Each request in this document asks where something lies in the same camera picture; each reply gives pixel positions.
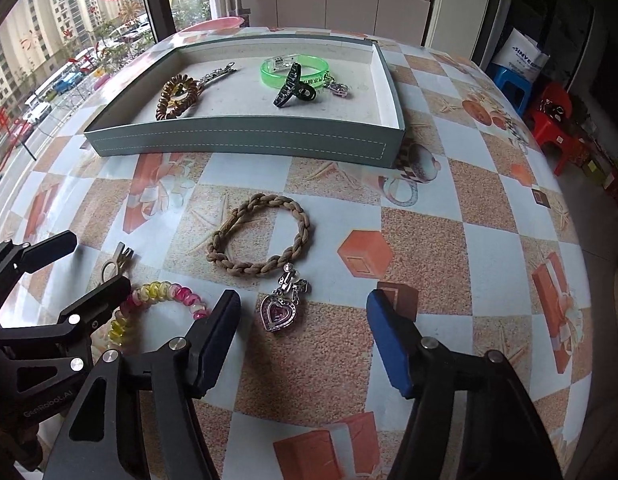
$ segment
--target plastic bag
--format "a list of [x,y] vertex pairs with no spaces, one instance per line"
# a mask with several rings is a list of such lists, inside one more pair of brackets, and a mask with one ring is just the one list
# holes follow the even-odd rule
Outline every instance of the plastic bag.
[[548,59],[549,56],[538,49],[535,41],[514,28],[492,62],[513,70],[532,83]]

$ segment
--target blue plastic stool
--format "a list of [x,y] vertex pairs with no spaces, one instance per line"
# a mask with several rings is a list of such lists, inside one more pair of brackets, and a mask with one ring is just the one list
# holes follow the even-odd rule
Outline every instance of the blue plastic stool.
[[522,117],[531,96],[531,83],[513,70],[493,63],[487,67],[487,75]]

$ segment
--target floor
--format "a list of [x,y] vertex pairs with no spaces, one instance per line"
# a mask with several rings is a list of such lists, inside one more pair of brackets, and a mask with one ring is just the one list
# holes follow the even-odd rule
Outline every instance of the floor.
[[[550,166],[555,167],[557,156],[554,153],[547,156]],[[558,181],[584,254],[594,322],[593,375],[587,415],[566,479],[588,480],[600,478],[599,468],[618,459],[618,452],[601,445],[618,440],[618,433],[610,434],[608,429],[615,417],[604,414],[618,402],[618,331],[614,310],[618,210],[604,190],[574,165],[567,164]]]

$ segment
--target braided bracelet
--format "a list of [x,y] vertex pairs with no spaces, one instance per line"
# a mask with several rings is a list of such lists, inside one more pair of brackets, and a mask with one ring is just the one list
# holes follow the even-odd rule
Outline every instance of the braided bracelet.
[[[243,216],[261,207],[284,207],[289,210],[298,222],[298,234],[294,238],[294,244],[291,247],[287,247],[283,251],[282,256],[272,256],[263,264],[232,262],[223,252],[228,233]],[[242,274],[262,276],[270,270],[279,269],[286,263],[293,262],[300,256],[303,246],[309,241],[309,227],[309,217],[298,202],[286,196],[256,193],[249,200],[243,202],[240,207],[233,209],[230,218],[220,226],[218,231],[214,231],[211,234],[211,242],[207,245],[207,261],[214,262],[232,276],[240,276]]]
[[145,283],[135,288],[129,297],[117,308],[111,327],[104,337],[107,350],[120,350],[124,342],[133,333],[133,320],[137,314],[159,301],[178,301],[189,308],[193,319],[209,316],[205,302],[190,288],[170,282]]

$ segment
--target pink bowl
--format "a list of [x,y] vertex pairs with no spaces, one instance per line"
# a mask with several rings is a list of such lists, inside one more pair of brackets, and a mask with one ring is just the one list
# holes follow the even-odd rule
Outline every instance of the pink bowl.
[[103,74],[101,75],[98,80],[94,83],[94,91],[96,91],[97,89],[99,89],[102,85],[104,85],[110,78],[112,77],[111,74]]
[[217,18],[206,22],[196,23],[191,27],[183,28],[180,32],[194,32],[200,30],[216,30],[219,28],[238,28],[244,23],[244,18],[240,16],[229,16],[227,18]]

